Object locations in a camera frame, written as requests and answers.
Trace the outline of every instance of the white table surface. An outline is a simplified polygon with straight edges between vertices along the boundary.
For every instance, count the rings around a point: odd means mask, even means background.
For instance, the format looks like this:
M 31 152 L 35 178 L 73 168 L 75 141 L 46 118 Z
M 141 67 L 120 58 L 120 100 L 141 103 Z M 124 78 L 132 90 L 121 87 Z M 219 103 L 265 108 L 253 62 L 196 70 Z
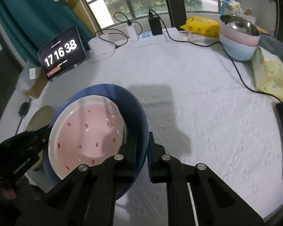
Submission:
M 253 88 L 251 65 L 236 64 Z M 245 89 L 220 45 L 125 45 L 100 62 L 87 59 L 47 84 L 32 101 L 20 131 L 40 107 L 57 109 L 73 94 L 99 83 L 131 91 L 146 112 L 155 141 L 167 153 L 186 164 L 207 164 L 261 217 L 283 203 L 281 139 L 272 108 L 276 101 Z M 5 113 L 18 111 L 20 106 L 11 103 Z M 150 183 L 146 163 L 132 188 L 116 202 L 114 221 L 123 226 L 167 225 L 166 186 Z

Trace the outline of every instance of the yellow package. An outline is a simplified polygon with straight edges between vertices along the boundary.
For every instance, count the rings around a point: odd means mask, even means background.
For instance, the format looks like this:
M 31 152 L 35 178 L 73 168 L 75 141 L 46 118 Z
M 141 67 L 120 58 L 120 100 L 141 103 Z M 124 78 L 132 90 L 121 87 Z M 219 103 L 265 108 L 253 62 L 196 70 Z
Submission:
M 219 23 L 213 19 L 197 16 L 190 17 L 186 20 L 186 24 L 180 28 L 196 34 L 219 37 Z
M 252 59 L 256 88 L 283 100 L 283 63 L 264 48 L 256 49 Z

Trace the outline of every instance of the yellow curtain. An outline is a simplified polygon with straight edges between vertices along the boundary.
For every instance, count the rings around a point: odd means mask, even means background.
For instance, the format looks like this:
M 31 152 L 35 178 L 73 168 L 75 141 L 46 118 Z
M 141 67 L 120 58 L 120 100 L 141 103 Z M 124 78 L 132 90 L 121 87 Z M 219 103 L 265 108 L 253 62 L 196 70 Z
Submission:
M 82 7 L 82 5 L 80 4 L 79 0 L 65 0 L 66 3 L 68 4 L 68 6 L 70 7 L 70 9 L 78 16 L 78 18 L 82 21 L 82 23 L 87 27 L 87 29 L 94 35 L 94 30 L 98 31 L 100 30 L 100 26 L 98 24 L 98 22 L 96 21 L 90 7 L 88 6 L 88 4 L 86 4 L 85 0 L 82 0 L 83 3 L 86 5 L 87 11 L 89 16 L 91 17 L 91 19 L 93 20 L 94 25 L 96 26 L 96 28 L 92 28 L 92 25 L 84 11 L 84 8 Z

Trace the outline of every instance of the teal curtain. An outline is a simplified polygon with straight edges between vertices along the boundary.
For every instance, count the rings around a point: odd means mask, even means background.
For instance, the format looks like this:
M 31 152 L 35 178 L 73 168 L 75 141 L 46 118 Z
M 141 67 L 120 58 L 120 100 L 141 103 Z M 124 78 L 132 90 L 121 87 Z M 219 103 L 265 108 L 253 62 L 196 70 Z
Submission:
M 89 30 L 64 0 L 2 0 L 0 22 L 25 62 L 39 64 L 38 50 L 75 25 L 85 50 L 92 39 Z

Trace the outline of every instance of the screw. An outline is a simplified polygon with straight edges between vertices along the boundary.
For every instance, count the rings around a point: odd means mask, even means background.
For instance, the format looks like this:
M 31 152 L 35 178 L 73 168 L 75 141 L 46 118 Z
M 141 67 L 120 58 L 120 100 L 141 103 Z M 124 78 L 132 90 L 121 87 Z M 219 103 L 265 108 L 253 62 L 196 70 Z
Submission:
M 199 170 L 205 170 L 205 169 L 206 169 L 206 165 L 203 164 L 203 163 L 199 163 L 199 164 L 197 165 L 197 168 L 198 168 Z
M 171 159 L 171 156 L 169 156 L 169 155 L 163 155 L 161 158 L 162 158 L 164 161 L 169 161 L 169 160 Z
M 85 172 L 88 169 L 88 166 L 86 166 L 85 164 L 79 165 L 78 169 L 80 172 Z
M 121 154 L 117 154 L 117 155 L 114 156 L 114 159 L 117 160 L 117 161 L 121 161 L 123 158 L 124 158 L 124 156 L 121 155 Z

